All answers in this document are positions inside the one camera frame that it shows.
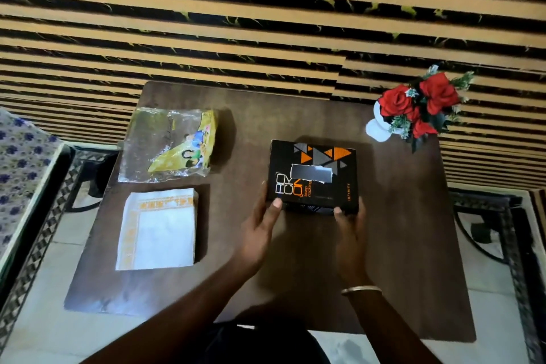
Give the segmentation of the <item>person's right hand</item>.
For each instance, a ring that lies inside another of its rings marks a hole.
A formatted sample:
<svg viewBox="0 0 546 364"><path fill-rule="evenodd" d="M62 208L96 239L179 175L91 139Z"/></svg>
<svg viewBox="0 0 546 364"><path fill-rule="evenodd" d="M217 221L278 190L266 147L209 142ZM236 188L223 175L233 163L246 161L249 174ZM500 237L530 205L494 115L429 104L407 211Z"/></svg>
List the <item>person's right hand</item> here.
<svg viewBox="0 0 546 364"><path fill-rule="evenodd" d="M358 213L346 215L351 221L350 234L341 235L338 227L336 265L344 288L373 284L366 271L366 207L361 196L358 203Z"/></svg>

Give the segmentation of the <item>person's left hand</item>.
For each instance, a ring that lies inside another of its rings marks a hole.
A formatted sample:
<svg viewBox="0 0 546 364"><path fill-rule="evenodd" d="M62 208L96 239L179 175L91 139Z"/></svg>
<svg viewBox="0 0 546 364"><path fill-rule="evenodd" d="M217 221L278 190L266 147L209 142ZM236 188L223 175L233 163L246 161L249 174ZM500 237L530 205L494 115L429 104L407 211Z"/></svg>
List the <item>person's left hand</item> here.
<svg viewBox="0 0 546 364"><path fill-rule="evenodd" d="M249 279L261 268L272 238L274 227L267 227L266 201L268 182L263 181L249 217L241 225L241 241L232 259L236 268Z"/></svg>

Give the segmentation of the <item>black box with orange triangles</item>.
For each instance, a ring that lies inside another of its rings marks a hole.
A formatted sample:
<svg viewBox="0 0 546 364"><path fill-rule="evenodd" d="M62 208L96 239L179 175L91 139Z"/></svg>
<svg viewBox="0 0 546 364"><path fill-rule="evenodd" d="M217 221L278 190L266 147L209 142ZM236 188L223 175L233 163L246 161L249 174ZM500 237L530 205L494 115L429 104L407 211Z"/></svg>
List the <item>black box with orange triangles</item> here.
<svg viewBox="0 0 546 364"><path fill-rule="evenodd" d="M272 140L266 200L283 208L333 214L359 211L357 151L352 148Z"/></svg>

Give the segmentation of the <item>person's left forearm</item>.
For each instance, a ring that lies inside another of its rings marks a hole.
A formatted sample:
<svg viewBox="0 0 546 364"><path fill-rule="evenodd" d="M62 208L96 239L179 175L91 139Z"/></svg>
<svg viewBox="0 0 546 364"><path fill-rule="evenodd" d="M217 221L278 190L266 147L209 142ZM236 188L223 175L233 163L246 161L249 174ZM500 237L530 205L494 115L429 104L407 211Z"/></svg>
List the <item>person's left forearm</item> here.
<svg viewBox="0 0 546 364"><path fill-rule="evenodd" d="M166 363L216 320L255 273L255 264L233 256L192 291L81 364Z"/></svg>

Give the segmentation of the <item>person's right forearm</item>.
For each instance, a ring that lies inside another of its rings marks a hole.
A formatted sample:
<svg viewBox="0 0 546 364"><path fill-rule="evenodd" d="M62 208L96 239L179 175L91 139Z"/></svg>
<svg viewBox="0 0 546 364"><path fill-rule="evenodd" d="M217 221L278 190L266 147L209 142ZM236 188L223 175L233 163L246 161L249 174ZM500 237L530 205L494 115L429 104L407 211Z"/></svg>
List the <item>person's right forearm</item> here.
<svg viewBox="0 0 546 364"><path fill-rule="evenodd" d="M380 364L442 364L383 293L354 292L346 297Z"/></svg>

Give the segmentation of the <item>silver bangle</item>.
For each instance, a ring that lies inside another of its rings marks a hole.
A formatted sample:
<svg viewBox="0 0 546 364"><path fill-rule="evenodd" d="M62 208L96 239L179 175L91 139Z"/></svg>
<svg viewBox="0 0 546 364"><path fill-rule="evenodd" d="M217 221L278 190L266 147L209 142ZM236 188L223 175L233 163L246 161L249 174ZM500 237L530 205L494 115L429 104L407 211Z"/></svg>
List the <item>silver bangle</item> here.
<svg viewBox="0 0 546 364"><path fill-rule="evenodd" d="M341 290L341 294L344 296L347 296L350 293L364 292L364 291L373 291L373 292L382 293L382 289L380 289L376 285L358 285L358 286L352 286L352 287Z"/></svg>

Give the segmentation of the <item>white vase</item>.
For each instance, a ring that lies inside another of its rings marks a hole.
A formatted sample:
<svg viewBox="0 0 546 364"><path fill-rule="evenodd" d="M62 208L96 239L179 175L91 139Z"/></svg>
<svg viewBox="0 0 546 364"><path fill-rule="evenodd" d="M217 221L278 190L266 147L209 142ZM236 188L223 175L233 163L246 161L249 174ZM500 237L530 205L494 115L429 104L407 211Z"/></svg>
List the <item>white vase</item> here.
<svg viewBox="0 0 546 364"><path fill-rule="evenodd" d="M378 101L374 103L373 119L366 124L365 132L377 142L385 142L392 135L402 137L402 134L404 133L403 129L393 127L390 123L385 121L383 116L380 114L380 104Z"/></svg>

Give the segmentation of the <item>white folded cloth orange border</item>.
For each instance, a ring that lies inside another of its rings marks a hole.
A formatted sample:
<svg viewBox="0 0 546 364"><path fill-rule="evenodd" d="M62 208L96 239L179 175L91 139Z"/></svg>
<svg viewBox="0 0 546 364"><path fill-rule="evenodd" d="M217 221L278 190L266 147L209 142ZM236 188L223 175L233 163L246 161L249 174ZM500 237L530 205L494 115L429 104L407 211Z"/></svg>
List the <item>white folded cloth orange border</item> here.
<svg viewBox="0 0 546 364"><path fill-rule="evenodd" d="M198 201L194 188L130 193L123 210L115 270L194 265Z"/></svg>

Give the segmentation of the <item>clear yellow plastic bag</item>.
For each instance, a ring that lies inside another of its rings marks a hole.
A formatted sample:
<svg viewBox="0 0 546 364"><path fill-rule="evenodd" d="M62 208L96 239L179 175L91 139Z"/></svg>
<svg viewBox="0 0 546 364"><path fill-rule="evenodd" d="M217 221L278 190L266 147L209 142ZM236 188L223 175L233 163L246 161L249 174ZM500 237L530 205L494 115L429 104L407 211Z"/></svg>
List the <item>clear yellow plastic bag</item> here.
<svg viewBox="0 0 546 364"><path fill-rule="evenodd" d="M217 112L136 107L123 142L118 181L159 183L210 172Z"/></svg>

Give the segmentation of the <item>person's dark clothing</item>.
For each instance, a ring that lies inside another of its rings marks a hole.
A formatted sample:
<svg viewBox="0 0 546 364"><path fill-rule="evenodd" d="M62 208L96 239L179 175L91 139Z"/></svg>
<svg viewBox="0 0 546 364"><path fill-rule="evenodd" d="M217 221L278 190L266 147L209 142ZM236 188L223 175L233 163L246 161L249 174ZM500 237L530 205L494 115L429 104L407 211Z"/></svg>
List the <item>person's dark clothing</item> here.
<svg viewBox="0 0 546 364"><path fill-rule="evenodd" d="M300 325L211 325L180 355L180 364L331 364Z"/></svg>

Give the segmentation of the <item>red artificial rose bouquet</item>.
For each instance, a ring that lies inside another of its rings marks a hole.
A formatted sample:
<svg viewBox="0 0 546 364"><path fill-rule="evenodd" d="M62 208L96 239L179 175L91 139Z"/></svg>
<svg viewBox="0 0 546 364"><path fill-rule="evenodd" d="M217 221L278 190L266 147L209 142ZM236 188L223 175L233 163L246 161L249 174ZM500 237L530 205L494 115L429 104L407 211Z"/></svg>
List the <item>red artificial rose bouquet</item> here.
<svg viewBox="0 0 546 364"><path fill-rule="evenodd" d="M449 78L432 65L421 77L386 90L377 100L380 114L393 127L403 129L402 137L415 153L431 136L447 131L468 99L474 72Z"/></svg>

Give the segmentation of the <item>black metal stand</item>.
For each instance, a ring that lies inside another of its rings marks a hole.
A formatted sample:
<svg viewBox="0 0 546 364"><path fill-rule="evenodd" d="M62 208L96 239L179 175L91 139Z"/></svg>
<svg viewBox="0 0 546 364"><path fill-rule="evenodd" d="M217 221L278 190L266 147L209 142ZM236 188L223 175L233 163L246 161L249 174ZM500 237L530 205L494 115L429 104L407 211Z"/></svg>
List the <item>black metal stand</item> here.
<svg viewBox="0 0 546 364"><path fill-rule="evenodd" d="M73 162L80 166L72 175L65 213L99 208L118 155L119 152L113 150L76 149Z"/></svg>
<svg viewBox="0 0 546 364"><path fill-rule="evenodd" d="M479 253L509 265L516 244L522 262L530 260L533 238L523 198L515 194L449 188L455 222Z"/></svg>

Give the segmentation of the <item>blue floral patterned mattress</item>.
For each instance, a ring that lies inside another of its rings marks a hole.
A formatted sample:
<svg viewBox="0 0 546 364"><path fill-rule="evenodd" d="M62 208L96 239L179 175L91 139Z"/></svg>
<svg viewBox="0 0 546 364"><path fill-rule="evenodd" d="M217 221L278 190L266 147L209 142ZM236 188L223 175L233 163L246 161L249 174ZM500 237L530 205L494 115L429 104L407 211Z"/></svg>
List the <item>blue floral patterned mattress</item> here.
<svg viewBox="0 0 546 364"><path fill-rule="evenodd" d="M0 107L0 270L64 146L58 137Z"/></svg>

